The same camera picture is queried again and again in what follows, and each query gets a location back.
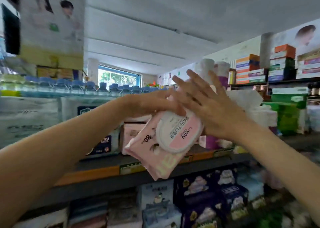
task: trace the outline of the ceiling beam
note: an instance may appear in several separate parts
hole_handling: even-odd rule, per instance
[[[110,44],[114,44],[114,45],[119,45],[119,46],[126,47],[126,48],[132,48],[132,49],[136,49],[136,50],[140,50],[140,51],[145,51],[145,52],[150,52],[150,53],[154,53],[154,54],[158,54],[158,55],[163,55],[163,56],[174,57],[174,58],[186,60],[186,58],[184,58],[184,57],[179,57],[179,56],[174,56],[174,55],[170,55],[170,54],[166,54],[166,53],[160,53],[160,52],[156,52],[156,51],[152,51],[152,50],[129,46],[129,45],[121,44],[118,42],[101,40],[101,39],[93,38],[93,37],[88,37],[88,39],[102,41],[102,42],[106,42],[106,43],[110,43]]]
[[[202,38],[202,37],[195,36],[195,35],[191,35],[191,34],[189,34],[189,33],[182,32],[182,31],[180,31],[179,29],[174,29],[174,28],[170,28],[170,27],[166,27],[166,26],[154,24],[154,23],[152,23],[152,22],[142,21],[142,20],[139,20],[139,19],[135,19],[135,18],[126,16],[126,15],[118,14],[118,13],[113,12],[113,11],[110,11],[110,10],[102,9],[102,8],[99,8],[99,7],[96,7],[96,6],[91,6],[91,5],[89,5],[88,7],[93,8],[93,9],[96,9],[96,10],[99,10],[99,11],[102,11],[102,12],[105,12],[105,13],[108,13],[108,14],[111,14],[111,15],[119,16],[119,17],[121,17],[121,18],[126,18],[126,19],[129,19],[129,20],[133,20],[133,21],[136,21],[136,22],[143,23],[143,24],[152,25],[152,26],[159,27],[159,28],[162,28],[162,29],[165,29],[165,30],[168,30],[168,31],[176,32],[177,34],[182,34],[182,35],[188,36],[188,37],[190,37],[190,39],[194,38],[194,39],[197,39],[197,40],[203,40],[203,41],[205,41],[207,44],[208,44],[208,42],[209,42],[209,43],[212,43],[212,44],[214,44],[214,45],[217,45],[217,44],[218,44],[218,42],[216,42],[216,41],[209,40],[209,39]]]
[[[97,52],[93,52],[93,51],[88,51],[88,52],[89,52],[89,53],[96,53],[96,54],[100,54],[100,55],[105,55],[105,56],[109,56],[109,57],[115,57],[115,58],[125,59],[125,60],[129,60],[129,61],[133,61],[133,62],[138,62],[138,63],[142,63],[142,64],[150,64],[150,65],[155,65],[155,66],[158,66],[158,67],[162,67],[161,65],[158,65],[158,64],[143,62],[143,61],[134,60],[134,59],[129,59],[129,58],[125,58],[125,57],[118,57],[118,56],[114,56],[114,55],[109,55],[109,54],[105,54],[105,53],[97,53]]]

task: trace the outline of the left hand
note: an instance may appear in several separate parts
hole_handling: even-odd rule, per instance
[[[127,95],[119,98],[126,104],[127,117],[141,117],[154,115],[158,111],[171,111],[178,115],[185,116],[186,111],[177,101],[168,100],[173,89],[159,90],[152,93],[140,95]]]

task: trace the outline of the pink wet wipes package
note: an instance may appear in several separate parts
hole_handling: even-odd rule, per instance
[[[186,116],[159,112],[125,147],[141,161],[154,180],[167,179],[202,133],[203,125],[186,109]]]

